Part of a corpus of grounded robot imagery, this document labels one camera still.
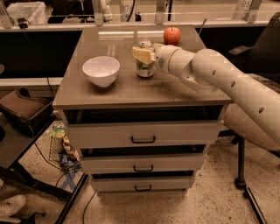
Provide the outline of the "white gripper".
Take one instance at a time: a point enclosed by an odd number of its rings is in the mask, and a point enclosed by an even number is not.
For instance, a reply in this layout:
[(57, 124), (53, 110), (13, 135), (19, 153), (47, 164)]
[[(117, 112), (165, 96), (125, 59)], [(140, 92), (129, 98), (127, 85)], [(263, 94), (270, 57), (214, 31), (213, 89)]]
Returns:
[(155, 67), (158, 71), (165, 74), (180, 74), (181, 68), (175, 61), (174, 53), (180, 50), (180, 47), (175, 45), (163, 45), (159, 43), (153, 43), (155, 54), (152, 50), (145, 48), (132, 47), (133, 57), (149, 65), (155, 61)]

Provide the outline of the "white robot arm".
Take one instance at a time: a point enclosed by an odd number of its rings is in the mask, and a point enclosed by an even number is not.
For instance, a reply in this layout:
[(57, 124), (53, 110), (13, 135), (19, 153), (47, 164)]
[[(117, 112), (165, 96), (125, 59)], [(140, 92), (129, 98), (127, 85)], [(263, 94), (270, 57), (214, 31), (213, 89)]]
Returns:
[(164, 74), (178, 77), (189, 88), (210, 94), (227, 94), (265, 133), (280, 141), (280, 96), (252, 76), (243, 73), (212, 49), (189, 52), (175, 45), (156, 43), (152, 51), (134, 46), (132, 55), (144, 64), (153, 63)]

